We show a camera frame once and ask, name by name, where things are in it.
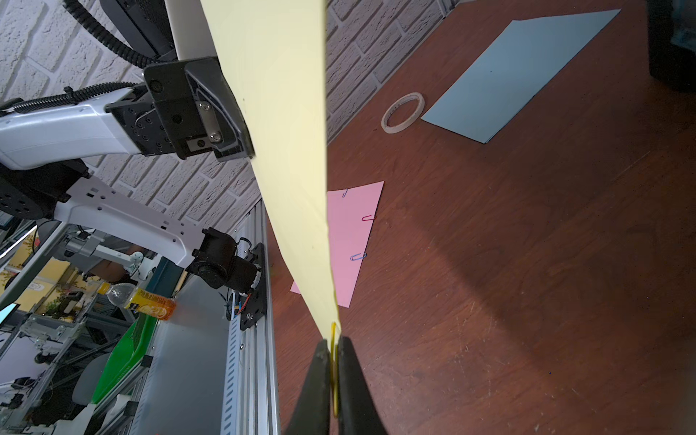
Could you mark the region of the yellow paper sheet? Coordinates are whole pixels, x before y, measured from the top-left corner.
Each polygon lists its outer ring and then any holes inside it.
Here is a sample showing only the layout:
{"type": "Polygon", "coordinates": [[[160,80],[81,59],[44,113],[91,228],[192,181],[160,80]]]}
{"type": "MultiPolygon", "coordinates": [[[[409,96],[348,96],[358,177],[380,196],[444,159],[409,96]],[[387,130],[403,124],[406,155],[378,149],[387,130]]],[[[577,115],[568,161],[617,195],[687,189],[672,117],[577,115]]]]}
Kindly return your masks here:
{"type": "Polygon", "coordinates": [[[205,1],[282,257],[327,342],[341,333],[327,217],[326,2],[205,1]]]}

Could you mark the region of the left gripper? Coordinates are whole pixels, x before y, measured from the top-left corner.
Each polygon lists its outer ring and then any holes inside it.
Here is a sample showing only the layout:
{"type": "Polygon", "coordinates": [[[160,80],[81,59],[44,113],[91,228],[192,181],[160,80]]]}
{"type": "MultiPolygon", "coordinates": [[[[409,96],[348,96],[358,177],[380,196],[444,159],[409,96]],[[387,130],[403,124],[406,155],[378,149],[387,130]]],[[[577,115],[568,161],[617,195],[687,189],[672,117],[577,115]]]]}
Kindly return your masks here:
{"type": "Polygon", "coordinates": [[[256,155],[215,57],[149,65],[144,83],[105,110],[144,156],[174,153],[185,160],[211,152],[225,162],[256,155]]]}

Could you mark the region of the light blue paper sheet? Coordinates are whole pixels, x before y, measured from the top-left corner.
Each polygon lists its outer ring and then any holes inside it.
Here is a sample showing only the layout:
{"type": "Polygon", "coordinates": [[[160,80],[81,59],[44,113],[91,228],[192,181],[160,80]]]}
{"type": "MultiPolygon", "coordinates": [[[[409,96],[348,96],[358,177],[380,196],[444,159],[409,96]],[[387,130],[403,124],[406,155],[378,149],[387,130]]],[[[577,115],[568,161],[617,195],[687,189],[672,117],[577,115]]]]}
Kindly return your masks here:
{"type": "Polygon", "coordinates": [[[489,142],[619,13],[512,21],[422,119],[489,142]]]}

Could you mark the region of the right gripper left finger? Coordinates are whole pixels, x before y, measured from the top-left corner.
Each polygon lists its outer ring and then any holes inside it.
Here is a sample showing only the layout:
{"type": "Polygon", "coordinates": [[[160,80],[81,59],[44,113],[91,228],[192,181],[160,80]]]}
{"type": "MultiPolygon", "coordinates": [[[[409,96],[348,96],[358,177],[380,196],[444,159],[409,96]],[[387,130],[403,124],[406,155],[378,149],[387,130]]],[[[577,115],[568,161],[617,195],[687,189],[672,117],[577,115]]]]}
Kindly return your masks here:
{"type": "Polygon", "coordinates": [[[286,426],[288,435],[326,435],[330,431],[331,359],[326,340],[314,351],[295,411],[286,426]]]}

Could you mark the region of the yellow paperclip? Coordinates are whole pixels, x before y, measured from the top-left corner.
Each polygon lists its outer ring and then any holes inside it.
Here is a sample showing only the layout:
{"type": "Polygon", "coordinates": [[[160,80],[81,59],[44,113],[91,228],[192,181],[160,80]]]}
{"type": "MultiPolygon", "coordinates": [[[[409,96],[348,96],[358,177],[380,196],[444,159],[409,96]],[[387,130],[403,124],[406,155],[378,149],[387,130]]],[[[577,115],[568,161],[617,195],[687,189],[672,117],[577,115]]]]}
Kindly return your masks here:
{"type": "Polygon", "coordinates": [[[331,395],[332,395],[332,410],[333,416],[337,418],[339,416],[340,404],[339,404],[339,379],[338,379],[338,339],[339,339],[339,328],[336,322],[332,324],[331,340],[330,340],[330,382],[331,382],[331,395]]]}

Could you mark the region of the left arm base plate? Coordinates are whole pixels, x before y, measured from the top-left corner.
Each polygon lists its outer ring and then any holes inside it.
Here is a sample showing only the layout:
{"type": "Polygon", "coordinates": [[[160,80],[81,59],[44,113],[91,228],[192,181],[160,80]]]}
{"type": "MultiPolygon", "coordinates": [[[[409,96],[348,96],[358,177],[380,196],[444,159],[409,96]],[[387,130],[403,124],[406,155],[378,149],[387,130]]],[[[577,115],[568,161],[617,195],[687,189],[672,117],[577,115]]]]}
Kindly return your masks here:
{"type": "Polygon", "coordinates": [[[246,256],[246,260],[257,267],[257,277],[250,290],[246,292],[246,298],[240,302],[237,317],[241,331],[255,326],[268,313],[268,268],[265,245],[259,243],[254,246],[246,256]]]}

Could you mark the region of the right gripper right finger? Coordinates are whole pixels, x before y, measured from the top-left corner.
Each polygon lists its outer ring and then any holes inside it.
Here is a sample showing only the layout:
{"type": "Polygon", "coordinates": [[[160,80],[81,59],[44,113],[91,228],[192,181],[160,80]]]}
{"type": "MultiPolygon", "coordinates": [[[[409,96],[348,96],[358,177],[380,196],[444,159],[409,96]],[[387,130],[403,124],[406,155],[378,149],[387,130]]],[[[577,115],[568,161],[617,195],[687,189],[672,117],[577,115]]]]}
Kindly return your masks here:
{"type": "Polygon", "coordinates": [[[353,342],[338,342],[338,428],[344,435],[382,434],[387,431],[374,405],[353,342]]]}

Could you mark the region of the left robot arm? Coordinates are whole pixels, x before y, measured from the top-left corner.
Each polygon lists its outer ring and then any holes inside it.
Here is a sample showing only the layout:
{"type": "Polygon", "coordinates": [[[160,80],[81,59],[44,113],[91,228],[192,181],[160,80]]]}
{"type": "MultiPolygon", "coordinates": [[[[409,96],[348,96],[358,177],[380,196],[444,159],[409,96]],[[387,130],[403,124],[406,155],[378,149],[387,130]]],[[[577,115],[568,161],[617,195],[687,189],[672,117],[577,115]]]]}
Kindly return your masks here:
{"type": "Polygon", "coordinates": [[[223,75],[210,36],[187,53],[188,38],[151,58],[125,45],[78,1],[65,10],[117,56],[140,67],[142,83],[110,82],[1,107],[1,209],[18,219],[55,219],[63,226],[101,230],[162,255],[210,287],[253,295],[264,280],[254,256],[214,228],[168,217],[115,191],[89,172],[97,155],[218,161],[255,154],[248,127],[223,75]]]}

